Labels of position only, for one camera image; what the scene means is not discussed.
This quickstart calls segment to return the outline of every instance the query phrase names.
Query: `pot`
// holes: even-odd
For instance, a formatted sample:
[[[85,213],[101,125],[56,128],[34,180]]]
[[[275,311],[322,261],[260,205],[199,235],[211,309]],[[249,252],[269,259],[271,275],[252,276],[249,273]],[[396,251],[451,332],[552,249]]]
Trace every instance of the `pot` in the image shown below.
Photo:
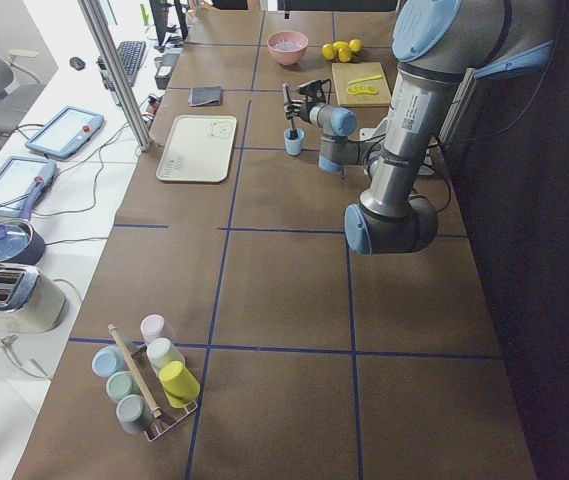
[[[43,184],[44,180],[36,177],[35,185],[20,210],[19,218],[0,222],[0,262],[35,265],[44,255],[46,243],[30,222],[33,204]]]

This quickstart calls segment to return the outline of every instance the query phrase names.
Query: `pink bowl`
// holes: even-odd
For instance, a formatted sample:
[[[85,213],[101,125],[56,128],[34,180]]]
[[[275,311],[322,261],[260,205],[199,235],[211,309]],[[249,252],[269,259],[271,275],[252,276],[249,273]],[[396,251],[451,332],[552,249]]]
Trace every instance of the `pink bowl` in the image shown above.
[[[266,41],[271,57],[280,65],[293,65],[304,57],[308,38],[300,32],[277,32]]]

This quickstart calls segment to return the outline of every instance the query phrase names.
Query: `toaster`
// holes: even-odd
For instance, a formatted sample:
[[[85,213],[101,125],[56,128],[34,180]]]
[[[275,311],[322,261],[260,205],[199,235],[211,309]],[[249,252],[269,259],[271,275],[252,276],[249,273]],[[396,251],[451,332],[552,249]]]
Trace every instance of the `toaster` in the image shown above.
[[[37,267],[0,263],[0,332],[51,330],[65,303],[64,292]]]

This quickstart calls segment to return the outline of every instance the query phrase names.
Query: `black keyboard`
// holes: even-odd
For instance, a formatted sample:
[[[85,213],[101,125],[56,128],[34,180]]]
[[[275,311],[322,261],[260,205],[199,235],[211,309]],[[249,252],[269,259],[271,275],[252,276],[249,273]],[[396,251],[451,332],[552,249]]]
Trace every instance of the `black keyboard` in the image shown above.
[[[146,42],[126,40],[117,47],[117,55],[124,66],[124,72],[128,78],[128,84],[135,83],[137,71],[142,66],[144,60],[144,52],[146,50]]]

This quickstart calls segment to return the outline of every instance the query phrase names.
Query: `lemon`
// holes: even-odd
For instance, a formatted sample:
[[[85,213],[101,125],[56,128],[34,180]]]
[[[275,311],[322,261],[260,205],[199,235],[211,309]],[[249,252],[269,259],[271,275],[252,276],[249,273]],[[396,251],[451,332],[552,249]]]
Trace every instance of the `lemon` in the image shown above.
[[[344,47],[348,47],[348,42],[345,42],[343,40],[339,40],[339,41],[333,43],[333,48],[335,49],[336,52],[339,52],[340,48],[344,48]]]
[[[335,59],[335,49],[332,43],[327,43],[322,47],[322,56],[327,60]]]
[[[354,38],[350,42],[348,42],[348,46],[351,51],[355,54],[360,53],[362,51],[362,41],[359,38]]]
[[[348,63],[353,58],[353,52],[348,46],[342,47],[337,51],[337,58],[342,63]]]

